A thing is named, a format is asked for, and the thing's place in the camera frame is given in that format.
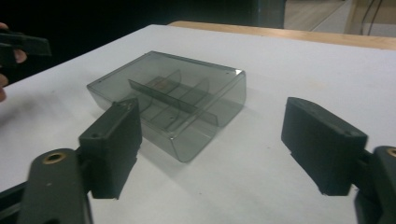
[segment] gray plastic box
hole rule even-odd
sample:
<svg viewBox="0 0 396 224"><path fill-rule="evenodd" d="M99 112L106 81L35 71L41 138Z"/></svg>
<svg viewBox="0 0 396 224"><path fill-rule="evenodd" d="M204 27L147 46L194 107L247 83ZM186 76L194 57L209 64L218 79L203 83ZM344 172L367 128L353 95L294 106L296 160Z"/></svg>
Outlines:
<svg viewBox="0 0 396 224"><path fill-rule="evenodd" d="M96 103L137 98L143 136L179 161L192 160L242 109L243 70L149 52L88 85Z"/></svg>

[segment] clear plastic container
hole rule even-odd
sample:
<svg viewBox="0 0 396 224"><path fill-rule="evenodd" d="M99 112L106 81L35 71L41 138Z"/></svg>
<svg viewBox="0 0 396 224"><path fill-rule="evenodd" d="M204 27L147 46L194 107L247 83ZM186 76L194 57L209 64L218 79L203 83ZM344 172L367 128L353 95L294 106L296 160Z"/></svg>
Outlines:
<svg viewBox="0 0 396 224"><path fill-rule="evenodd" d="M143 136L179 161L193 159L242 109L244 71L149 52L88 85L96 103L139 101Z"/></svg>

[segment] dark background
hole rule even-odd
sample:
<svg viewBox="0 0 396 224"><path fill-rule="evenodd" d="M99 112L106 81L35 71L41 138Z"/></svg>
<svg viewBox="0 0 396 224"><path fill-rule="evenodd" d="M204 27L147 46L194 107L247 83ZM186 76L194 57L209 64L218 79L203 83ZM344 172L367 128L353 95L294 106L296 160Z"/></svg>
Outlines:
<svg viewBox="0 0 396 224"><path fill-rule="evenodd" d="M259 7L267 11L259 14ZM0 72L13 83L150 24L202 21L283 28L283 11L279 0L1 0L0 22L12 31L47 38L53 56L30 55L16 69ZM273 23L260 24L264 17Z"/></svg>

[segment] black object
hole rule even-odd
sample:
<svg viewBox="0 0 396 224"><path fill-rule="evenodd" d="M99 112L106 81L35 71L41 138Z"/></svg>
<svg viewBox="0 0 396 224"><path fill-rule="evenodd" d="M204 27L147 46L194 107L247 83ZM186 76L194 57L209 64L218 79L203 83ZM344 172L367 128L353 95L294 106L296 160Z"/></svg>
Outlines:
<svg viewBox="0 0 396 224"><path fill-rule="evenodd" d="M92 223L87 193L119 198L136 162L142 142L137 100L115 103L79 142L78 150L37 157L26 183L0 193L0 223Z"/></svg>
<svg viewBox="0 0 396 224"><path fill-rule="evenodd" d="M367 135L312 102L288 98L282 141L327 195L355 199L360 224L396 223L396 148L364 150Z"/></svg>
<svg viewBox="0 0 396 224"><path fill-rule="evenodd" d="M30 55L51 56L47 39L0 29L0 64L2 66L17 65L14 49L21 49Z"/></svg>

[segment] wooden edge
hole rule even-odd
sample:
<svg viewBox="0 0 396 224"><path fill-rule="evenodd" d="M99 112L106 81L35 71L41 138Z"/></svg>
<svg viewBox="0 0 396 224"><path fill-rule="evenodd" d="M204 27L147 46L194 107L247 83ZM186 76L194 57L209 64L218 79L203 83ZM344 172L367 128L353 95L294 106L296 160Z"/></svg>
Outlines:
<svg viewBox="0 0 396 224"><path fill-rule="evenodd" d="M331 33L317 33L307 31L281 30L272 28L237 26L227 24L203 23L195 21L175 21L170 26L217 31L226 33L237 33L244 35L262 35L281 37L295 40L313 41L319 43L355 46L372 49L394 49L396 50L396 38L382 36L363 35L340 35Z"/></svg>

